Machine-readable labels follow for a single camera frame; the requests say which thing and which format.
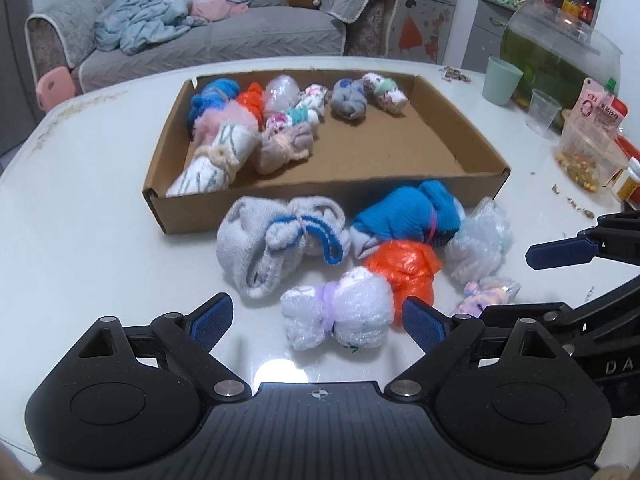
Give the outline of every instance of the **green water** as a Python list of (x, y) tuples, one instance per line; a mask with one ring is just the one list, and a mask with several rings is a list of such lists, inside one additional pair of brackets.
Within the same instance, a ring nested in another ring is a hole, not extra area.
[[(529, 108), (531, 91), (542, 90), (558, 101), (562, 108), (573, 108), (580, 97), (587, 74), (548, 50), (508, 29), (500, 44), (500, 58), (517, 66), (522, 79), (513, 100), (524, 109)], [(562, 126), (556, 118), (556, 124)]]

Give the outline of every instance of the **refrigerator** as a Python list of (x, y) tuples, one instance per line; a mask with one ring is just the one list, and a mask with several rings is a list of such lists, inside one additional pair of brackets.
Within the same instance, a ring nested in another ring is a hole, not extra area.
[(457, 0), (399, 0), (389, 57), (441, 64)]

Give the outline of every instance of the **green cup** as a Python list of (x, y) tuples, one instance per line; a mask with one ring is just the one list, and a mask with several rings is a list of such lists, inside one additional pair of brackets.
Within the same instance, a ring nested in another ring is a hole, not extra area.
[(521, 77), (522, 70), (517, 66), (491, 56), (486, 66), (482, 97), (494, 105), (504, 106), (511, 99)]

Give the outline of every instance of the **plastic cup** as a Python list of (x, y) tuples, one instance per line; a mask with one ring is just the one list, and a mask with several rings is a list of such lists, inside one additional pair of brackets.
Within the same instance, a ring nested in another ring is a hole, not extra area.
[(546, 137), (549, 126), (561, 109), (562, 105), (549, 94), (534, 89), (531, 92), (531, 102), (525, 123), (534, 132)]
[(482, 97), (490, 103), (504, 106), (509, 102), (522, 77), (522, 70), (497, 57), (490, 57), (486, 66)]

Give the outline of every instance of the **pink blanket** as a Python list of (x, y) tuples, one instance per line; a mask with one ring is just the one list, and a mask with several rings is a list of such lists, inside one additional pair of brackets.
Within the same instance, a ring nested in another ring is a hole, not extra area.
[(219, 22), (234, 14), (247, 12), (247, 4), (230, 4), (226, 0), (193, 0), (191, 3), (191, 16), (204, 18), (208, 22)]

